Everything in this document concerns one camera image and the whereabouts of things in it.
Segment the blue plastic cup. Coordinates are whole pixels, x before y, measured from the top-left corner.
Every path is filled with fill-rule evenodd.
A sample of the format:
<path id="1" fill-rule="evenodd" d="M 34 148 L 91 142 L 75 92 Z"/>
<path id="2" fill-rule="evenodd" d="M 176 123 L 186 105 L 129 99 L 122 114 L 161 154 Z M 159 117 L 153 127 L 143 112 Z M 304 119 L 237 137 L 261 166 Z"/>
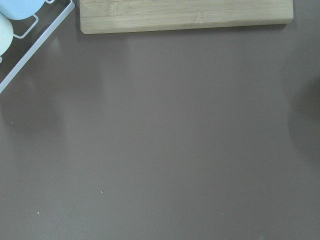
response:
<path id="1" fill-rule="evenodd" d="M 44 0 L 0 0 L 0 13 L 11 20 L 24 20 L 44 5 Z"/>

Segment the mint green plastic cup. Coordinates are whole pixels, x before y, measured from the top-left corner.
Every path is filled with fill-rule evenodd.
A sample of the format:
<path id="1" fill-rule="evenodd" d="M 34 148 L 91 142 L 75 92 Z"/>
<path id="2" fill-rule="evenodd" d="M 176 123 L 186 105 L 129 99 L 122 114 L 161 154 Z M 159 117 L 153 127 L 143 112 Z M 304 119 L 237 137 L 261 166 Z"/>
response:
<path id="1" fill-rule="evenodd" d="M 14 37 L 11 22 L 3 14 L 0 14 L 0 55 L 2 56 L 10 47 Z"/>

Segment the bamboo cutting board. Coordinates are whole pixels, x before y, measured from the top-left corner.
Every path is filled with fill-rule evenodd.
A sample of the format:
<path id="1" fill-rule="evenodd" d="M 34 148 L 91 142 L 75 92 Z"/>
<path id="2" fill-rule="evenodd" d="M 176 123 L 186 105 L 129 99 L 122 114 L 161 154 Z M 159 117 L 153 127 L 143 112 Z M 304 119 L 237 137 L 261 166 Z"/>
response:
<path id="1" fill-rule="evenodd" d="M 285 25 L 291 0 L 81 0 L 84 34 Z"/>

